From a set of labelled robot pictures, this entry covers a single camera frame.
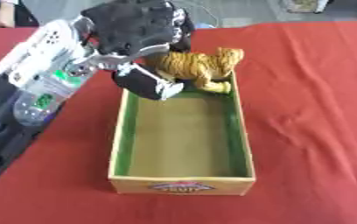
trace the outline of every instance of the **red table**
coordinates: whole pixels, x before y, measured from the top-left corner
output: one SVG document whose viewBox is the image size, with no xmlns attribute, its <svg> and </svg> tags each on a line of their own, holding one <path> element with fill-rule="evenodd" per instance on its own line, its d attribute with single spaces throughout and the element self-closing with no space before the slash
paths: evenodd
<svg viewBox="0 0 357 224">
<path fill-rule="evenodd" d="M 0 57 L 32 30 L 0 30 Z M 0 178 L 0 224 L 357 224 L 357 22 L 199 31 L 240 47 L 258 180 L 244 197 L 118 195 L 107 181 L 120 89 L 96 75 Z"/>
</svg>

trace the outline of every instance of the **printed logo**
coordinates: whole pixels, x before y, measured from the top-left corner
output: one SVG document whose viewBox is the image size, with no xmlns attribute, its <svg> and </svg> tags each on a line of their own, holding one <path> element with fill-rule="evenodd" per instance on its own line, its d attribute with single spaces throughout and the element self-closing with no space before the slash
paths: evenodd
<svg viewBox="0 0 357 224">
<path fill-rule="evenodd" d="M 152 185 L 151 189 L 158 190 L 165 193 L 196 193 L 205 190 L 213 190 L 209 185 L 202 185 L 198 182 L 179 181 L 172 183 L 162 183 Z"/>
</svg>

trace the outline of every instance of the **cable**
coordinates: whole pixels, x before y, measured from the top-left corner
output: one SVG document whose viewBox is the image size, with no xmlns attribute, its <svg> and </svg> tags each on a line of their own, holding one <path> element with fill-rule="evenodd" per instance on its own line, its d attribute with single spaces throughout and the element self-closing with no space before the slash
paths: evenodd
<svg viewBox="0 0 357 224">
<path fill-rule="evenodd" d="M 204 5 L 199 4 L 199 3 L 195 3 L 192 1 L 187 1 L 187 0 L 172 0 L 174 3 L 182 3 L 182 4 L 188 4 L 194 7 L 198 7 L 201 8 L 202 10 L 204 10 L 210 17 L 212 17 L 215 20 L 215 25 L 214 27 L 219 27 L 220 26 L 220 20 L 208 9 L 206 8 Z"/>
</svg>

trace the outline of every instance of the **gray floor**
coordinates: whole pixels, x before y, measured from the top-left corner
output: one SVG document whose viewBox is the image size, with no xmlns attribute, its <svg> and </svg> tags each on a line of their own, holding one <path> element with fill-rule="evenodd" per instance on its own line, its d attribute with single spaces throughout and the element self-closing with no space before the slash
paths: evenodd
<svg viewBox="0 0 357 224">
<path fill-rule="evenodd" d="M 108 0 L 24 0 L 42 24 L 74 18 L 79 11 Z M 236 27 L 275 21 L 357 20 L 357 0 L 335 0 L 324 13 L 288 13 L 280 0 L 172 0 L 188 9 L 195 23 Z"/>
</svg>

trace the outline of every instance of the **yellow box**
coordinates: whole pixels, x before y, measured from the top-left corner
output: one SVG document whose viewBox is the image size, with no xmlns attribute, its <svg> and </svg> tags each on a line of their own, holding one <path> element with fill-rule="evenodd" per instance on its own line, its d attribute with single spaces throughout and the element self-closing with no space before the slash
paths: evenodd
<svg viewBox="0 0 357 224">
<path fill-rule="evenodd" d="M 108 178 L 119 193 L 243 195 L 256 179 L 235 76 L 231 94 L 122 94 Z"/>
</svg>

